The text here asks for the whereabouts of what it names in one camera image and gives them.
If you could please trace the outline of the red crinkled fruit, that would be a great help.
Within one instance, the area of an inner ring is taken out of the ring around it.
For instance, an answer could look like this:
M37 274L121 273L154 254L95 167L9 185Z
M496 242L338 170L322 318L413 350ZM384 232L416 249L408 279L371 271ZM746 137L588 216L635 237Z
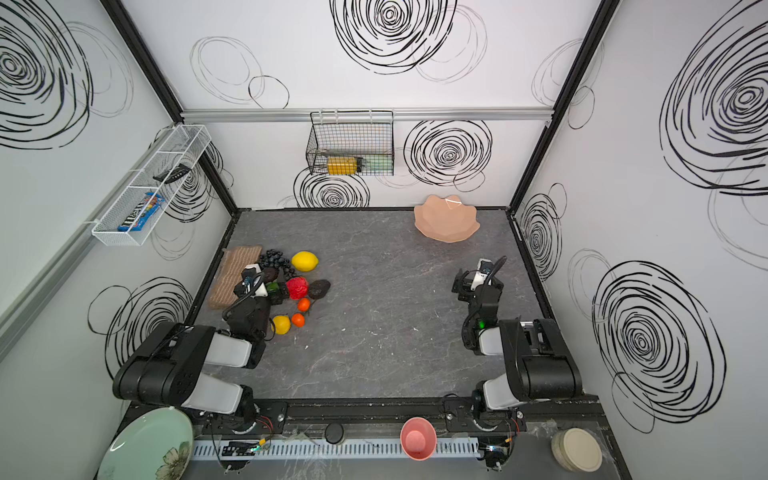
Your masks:
M287 280L285 285L292 300L300 300L308 295L309 282L304 277L293 277Z

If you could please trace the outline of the yellow lemon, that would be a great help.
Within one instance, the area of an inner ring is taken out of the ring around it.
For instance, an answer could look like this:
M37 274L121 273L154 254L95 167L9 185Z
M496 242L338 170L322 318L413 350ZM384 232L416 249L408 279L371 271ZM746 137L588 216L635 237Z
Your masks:
M291 258L292 266L300 272L313 271L319 264L318 257L309 251L300 251Z

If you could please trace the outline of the dark avocado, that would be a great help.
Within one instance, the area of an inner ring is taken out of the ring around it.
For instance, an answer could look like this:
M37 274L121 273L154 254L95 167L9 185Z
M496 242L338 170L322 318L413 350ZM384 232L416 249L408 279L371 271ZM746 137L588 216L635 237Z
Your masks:
M315 280L309 284L307 296L312 300L322 299L328 294L330 288L331 282L329 280Z

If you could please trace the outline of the pink wavy fruit bowl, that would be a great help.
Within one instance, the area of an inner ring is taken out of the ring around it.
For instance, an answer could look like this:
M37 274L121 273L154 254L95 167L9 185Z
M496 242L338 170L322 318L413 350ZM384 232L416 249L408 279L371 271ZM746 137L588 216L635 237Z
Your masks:
M443 243L465 241L480 228L477 209L465 205L456 195L430 195L423 204L414 207L414 217L421 234Z

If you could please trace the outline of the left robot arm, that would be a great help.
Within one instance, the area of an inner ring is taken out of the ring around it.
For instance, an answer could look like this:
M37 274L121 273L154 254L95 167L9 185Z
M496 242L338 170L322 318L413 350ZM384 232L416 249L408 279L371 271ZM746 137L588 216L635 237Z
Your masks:
M119 368L113 395L144 405L218 414L235 422L235 433L251 431L261 422L253 389L205 374L203 367L257 367L267 337L276 330L267 291L267 283L276 277L274 268L246 266L233 289L236 300L222 312L225 331L161 323Z

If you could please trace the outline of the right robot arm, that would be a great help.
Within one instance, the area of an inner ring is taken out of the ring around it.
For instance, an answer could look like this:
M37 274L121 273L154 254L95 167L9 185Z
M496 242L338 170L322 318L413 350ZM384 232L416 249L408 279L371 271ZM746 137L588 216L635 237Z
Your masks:
M498 317L503 283L495 278L497 271L483 262L478 270L459 271L452 283L452 292L468 309L460 329L464 348L503 358L504 373L479 382L472 393L473 422L484 431L493 429L483 419L487 412L584 394L581 373L555 320Z

